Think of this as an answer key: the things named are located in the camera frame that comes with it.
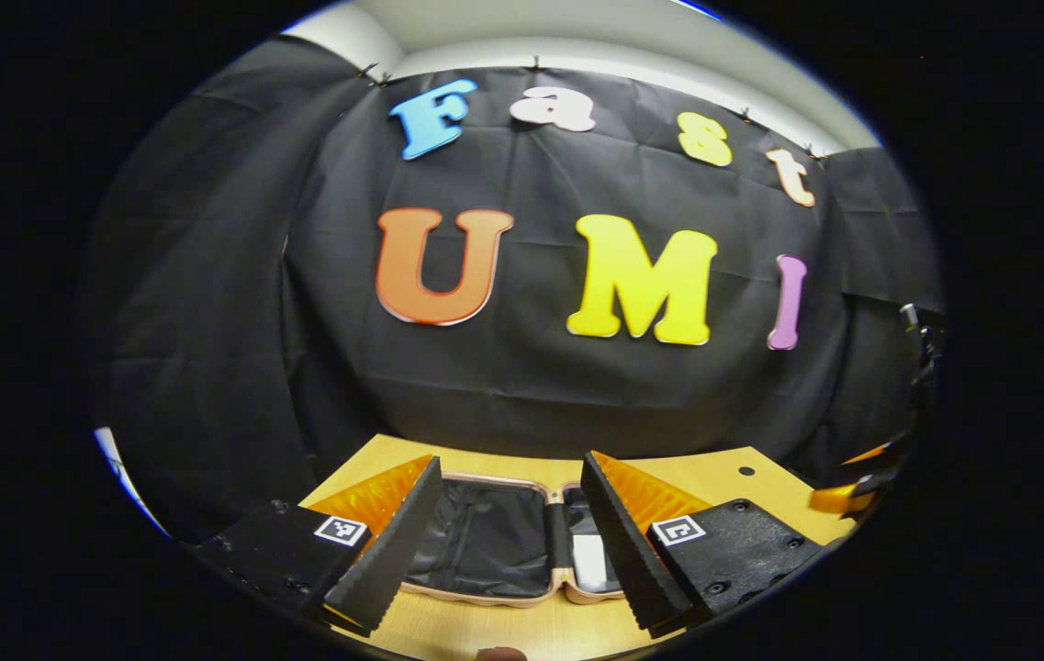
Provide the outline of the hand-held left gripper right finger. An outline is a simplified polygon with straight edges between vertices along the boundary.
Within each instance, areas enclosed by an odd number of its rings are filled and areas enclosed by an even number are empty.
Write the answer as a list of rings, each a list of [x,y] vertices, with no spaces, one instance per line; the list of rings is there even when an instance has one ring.
[[[582,488],[636,623],[651,637],[723,618],[824,551],[751,499],[710,505],[599,452],[585,455]]]

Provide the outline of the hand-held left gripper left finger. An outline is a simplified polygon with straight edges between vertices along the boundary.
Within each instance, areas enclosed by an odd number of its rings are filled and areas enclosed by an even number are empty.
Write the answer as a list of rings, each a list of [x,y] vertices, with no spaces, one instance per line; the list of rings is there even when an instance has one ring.
[[[274,499],[194,554],[283,614],[366,637],[407,575],[442,493],[438,457],[422,455],[307,507]]]

